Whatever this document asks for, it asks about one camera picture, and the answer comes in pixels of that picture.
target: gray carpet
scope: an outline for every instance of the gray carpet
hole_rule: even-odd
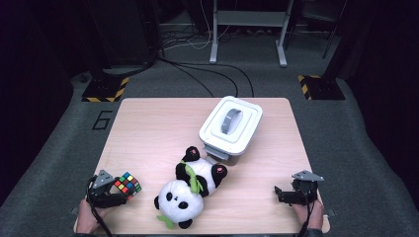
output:
[[[237,84],[238,97],[252,96],[246,77],[219,64],[241,68],[253,84],[255,97],[290,100],[313,172],[325,178],[319,188],[324,205],[337,213],[330,218],[331,230],[326,236],[419,236],[419,216],[411,197],[366,135],[362,115],[346,82],[338,79],[345,101],[307,101],[303,96],[297,75],[321,75],[338,39],[328,57],[321,59],[324,38],[295,34],[286,51],[289,66],[280,68],[276,38],[260,35],[224,41],[219,45],[218,64],[201,68],[230,77]],[[179,46],[165,53],[166,59],[173,61],[208,63],[210,46]],[[224,77],[186,70],[216,97],[236,93]],[[74,95],[66,113],[0,208],[0,236],[72,233],[76,216],[70,210],[84,196],[86,182],[93,175],[121,103],[81,102],[87,83],[80,77],[74,77],[72,83]],[[209,96],[189,75],[157,61],[130,77],[123,99]],[[92,130],[101,111],[112,111],[104,114],[110,124],[107,129]]]

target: white stuffed toy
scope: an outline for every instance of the white stuffed toy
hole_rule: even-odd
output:
[[[168,228],[176,223],[189,228],[204,209],[204,197],[211,195],[227,176],[227,168],[201,158],[197,147],[191,146],[176,166],[176,180],[167,183],[154,199],[163,213],[157,216]]]

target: panda paw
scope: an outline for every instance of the panda paw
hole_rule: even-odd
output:
[[[212,176],[215,180],[215,183],[221,183],[221,180],[227,176],[227,168],[223,165],[214,165],[212,166]]]
[[[201,158],[201,155],[200,155],[200,151],[198,151],[198,148],[195,146],[190,146],[188,149],[186,149],[183,160],[185,162],[191,162],[191,161],[197,161],[200,158]]]

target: shelf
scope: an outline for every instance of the shelf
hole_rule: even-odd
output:
[[[285,12],[218,11],[219,25],[281,27]]]

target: container lid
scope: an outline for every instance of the container lid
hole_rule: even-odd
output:
[[[241,155],[262,117],[260,106],[228,96],[221,99],[200,129],[205,145],[229,155]]]

